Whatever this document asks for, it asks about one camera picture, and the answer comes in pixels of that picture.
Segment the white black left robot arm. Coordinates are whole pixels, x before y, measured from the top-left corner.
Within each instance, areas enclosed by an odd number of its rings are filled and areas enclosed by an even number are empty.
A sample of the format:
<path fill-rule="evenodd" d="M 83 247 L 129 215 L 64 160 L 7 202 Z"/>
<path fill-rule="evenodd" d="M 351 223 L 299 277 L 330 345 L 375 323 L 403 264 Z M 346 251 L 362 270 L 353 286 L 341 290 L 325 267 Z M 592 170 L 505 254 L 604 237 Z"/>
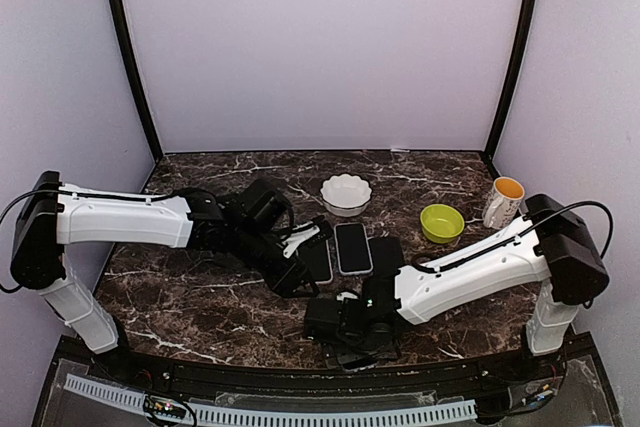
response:
<path fill-rule="evenodd" d="M 18 212 L 9 271 L 13 294 L 35 291 L 120 383 L 141 374 L 115 317 L 73 271 L 66 250 L 75 245 L 140 244 L 229 254 L 259 273 L 283 298 L 317 293 L 298 250 L 328 237 L 322 217 L 298 224 L 289 200 L 263 180 L 238 194 L 217 196 L 187 187 L 168 194 L 83 188 L 44 172 L 12 199 L 3 217 Z"/>

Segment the clear magsafe phone case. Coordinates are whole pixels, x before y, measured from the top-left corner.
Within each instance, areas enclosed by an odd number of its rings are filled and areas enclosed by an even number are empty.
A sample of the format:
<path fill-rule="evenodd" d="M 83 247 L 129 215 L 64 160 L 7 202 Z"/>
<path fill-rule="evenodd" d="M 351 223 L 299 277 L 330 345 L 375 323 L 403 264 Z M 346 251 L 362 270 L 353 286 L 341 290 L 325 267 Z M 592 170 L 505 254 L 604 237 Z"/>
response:
<path fill-rule="evenodd" d="M 401 355 L 400 349 L 396 345 L 392 345 L 389 348 L 383 348 L 382 350 L 374 353 L 356 352 L 353 349 L 350 349 L 349 347 L 345 347 L 342 345 L 331 345 L 331 344 L 323 344 L 321 346 L 321 350 L 322 350 L 322 356 L 325 361 L 325 365 L 327 369 L 341 370 L 344 372 L 355 372 L 355 371 L 345 371 L 342 368 L 343 363 L 354 358 L 359 358 L 359 357 L 374 358 L 377 361 L 375 366 L 377 366 L 380 363 L 395 362 L 400 358 L 400 355 Z"/>

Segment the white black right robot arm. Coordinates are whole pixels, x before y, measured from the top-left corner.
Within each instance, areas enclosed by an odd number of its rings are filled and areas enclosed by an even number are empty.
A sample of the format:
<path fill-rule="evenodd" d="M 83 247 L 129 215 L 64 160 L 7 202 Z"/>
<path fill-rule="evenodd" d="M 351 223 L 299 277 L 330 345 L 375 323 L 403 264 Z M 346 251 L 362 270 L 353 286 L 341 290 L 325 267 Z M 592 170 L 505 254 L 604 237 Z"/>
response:
<path fill-rule="evenodd" d="M 546 194 L 525 202 L 526 212 L 496 234 L 452 254 L 423 255 L 392 274 L 373 276 L 354 298 L 313 298 L 303 335 L 328 350 L 344 370 L 399 356 L 398 325 L 421 325 L 441 313 L 505 289 L 538 282 L 541 290 L 524 327 L 523 349 L 510 360 L 521 381 L 534 379 L 562 348 L 580 307 L 609 285 L 604 248 L 596 247 L 576 209 Z"/>

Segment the black phone case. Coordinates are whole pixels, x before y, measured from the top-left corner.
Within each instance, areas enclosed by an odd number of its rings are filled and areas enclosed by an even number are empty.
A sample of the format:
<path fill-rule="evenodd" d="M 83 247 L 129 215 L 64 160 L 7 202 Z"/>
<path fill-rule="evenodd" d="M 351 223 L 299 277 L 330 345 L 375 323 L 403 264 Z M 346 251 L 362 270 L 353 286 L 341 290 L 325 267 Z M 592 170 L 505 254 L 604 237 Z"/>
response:
<path fill-rule="evenodd" d="M 398 237 L 374 237 L 368 243 L 374 277 L 394 277 L 399 269 L 406 265 Z"/>

